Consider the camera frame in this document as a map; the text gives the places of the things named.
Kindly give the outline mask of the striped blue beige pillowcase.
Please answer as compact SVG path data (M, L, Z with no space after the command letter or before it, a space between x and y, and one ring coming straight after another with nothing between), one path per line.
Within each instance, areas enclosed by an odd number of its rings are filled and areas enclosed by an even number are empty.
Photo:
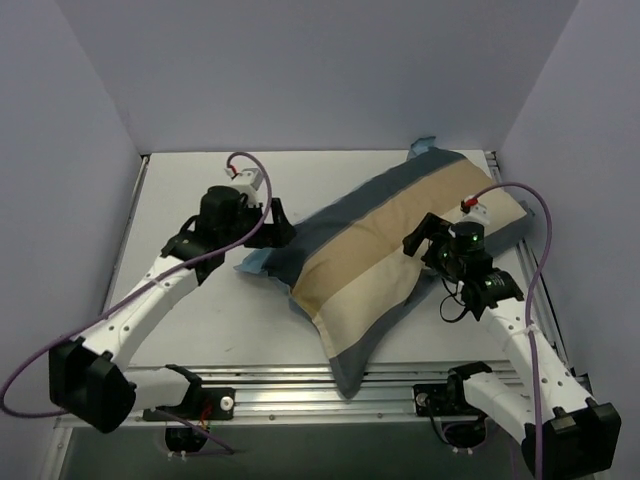
M383 337L437 276L402 241L427 213L457 222L460 203L491 176L463 154L429 147L297 223L284 248L255 250L239 272L267 277L320 336L340 395L359 391Z

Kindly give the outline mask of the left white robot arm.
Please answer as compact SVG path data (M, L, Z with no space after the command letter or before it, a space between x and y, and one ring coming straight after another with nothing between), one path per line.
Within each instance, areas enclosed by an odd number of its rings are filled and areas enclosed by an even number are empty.
M198 214L167 241L128 296L50 349L51 401L102 433L140 410L198 416L206 395L197 374L175 364L129 372L132 357L173 307L224 263L227 251L282 248L295 235L280 198L263 206L237 188L209 188Z

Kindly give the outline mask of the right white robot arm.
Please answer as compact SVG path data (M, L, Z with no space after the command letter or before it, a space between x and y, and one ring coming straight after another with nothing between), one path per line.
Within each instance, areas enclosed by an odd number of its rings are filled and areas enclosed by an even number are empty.
M621 417L597 402L565 367L543 332L528 320L525 295L514 278L494 266L482 224L451 223L427 214L403 240L412 257L458 285L464 311L493 337L528 394L507 387L483 362L454 368L444 400L455 412L472 407L491 418L520 446L537 479L577 479L612 466Z

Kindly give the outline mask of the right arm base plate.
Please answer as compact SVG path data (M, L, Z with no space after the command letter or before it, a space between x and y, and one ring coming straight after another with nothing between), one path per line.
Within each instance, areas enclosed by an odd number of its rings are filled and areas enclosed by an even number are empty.
M412 386L414 411L418 417L478 417L483 412L451 393L445 383Z

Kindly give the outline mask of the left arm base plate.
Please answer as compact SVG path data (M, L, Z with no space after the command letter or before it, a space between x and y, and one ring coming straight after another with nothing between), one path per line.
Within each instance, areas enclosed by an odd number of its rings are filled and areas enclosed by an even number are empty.
M181 404L144 410L142 418L148 422L162 421L161 412L168 412L189 421L228 421L234 417L235 396L236 390L231 387L190 388Z

